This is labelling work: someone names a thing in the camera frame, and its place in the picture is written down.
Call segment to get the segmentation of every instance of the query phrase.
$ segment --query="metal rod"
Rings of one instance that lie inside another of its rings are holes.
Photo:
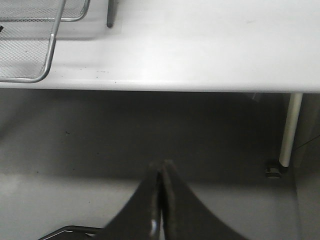
[[[87,15],[89,6],[90,6],[90,0],[85,0],[80,16],[78,16],[78,17],[62,17],[61,22],[80,21],[81,19],[83,19]]]
[[[98,234],[102,229],[96,227],[87,227],[87,226],[64,226],[57,231],[54,231],[39,240],[48,240],[58,234],[63,232],[75,232],[75,233],[84,233],[84,234]]]
[[[59,29],[59,25],[60,25],[60,21],[62,18],[62,14],[64,13],[64,9],[65,9],[65,5],[66,5],[66,1],[67,0],[61,0],[60,4],[59,4],[59,10],[57,11],[57,14],[55,16],[55,22],[54,25],[52,27],[52,33],[51,36],[56,37],[58,29]]]
[[[300,113],[303,93],[291,93],[289,107],[286,115],[284,133],[282,138],[279,163],[283,167],[289,167],[292,147]]]
[[[116,0],[109,0],[108,1],[108,10],[106,16],[106,26],[108,28],[112,28],[115,23],[116,18],[116,11],[117,11],[117,1]]]

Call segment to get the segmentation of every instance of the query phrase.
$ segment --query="white desk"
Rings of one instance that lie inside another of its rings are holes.
[[[0,88],[320,92],[317,0],[106,0],[62,23],[51,71]]]

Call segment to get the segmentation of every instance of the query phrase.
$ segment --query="desk leg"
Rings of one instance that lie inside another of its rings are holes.
[[[295,140],[295,133],[300,113],[303,93],[291,93],[290,103],[286,115],[282,138],[279,163],[282,167],[289,167],[291,151]]]
[[[108,12],[106,16],[106,26],[112,28],[116,20],[117,0],[108,1]]]

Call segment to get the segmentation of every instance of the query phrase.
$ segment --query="gray floor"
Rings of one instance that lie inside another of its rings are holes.
[[[313,240],[320,236],[320,137],[306,146],[304,154],[295,169],[296,187],[303,240]]]
[[[103,227],[162,159],[248,239],[301,239],[293,174],[264,177],[283,130],[277,95],[0,89],[0,106],[2,239]]]

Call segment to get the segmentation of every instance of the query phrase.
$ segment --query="metal wire basket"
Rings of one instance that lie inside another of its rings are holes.
[[[1,0],[0,82],[34,83],[49,73],[60,21],[76,21],[89,0]]]

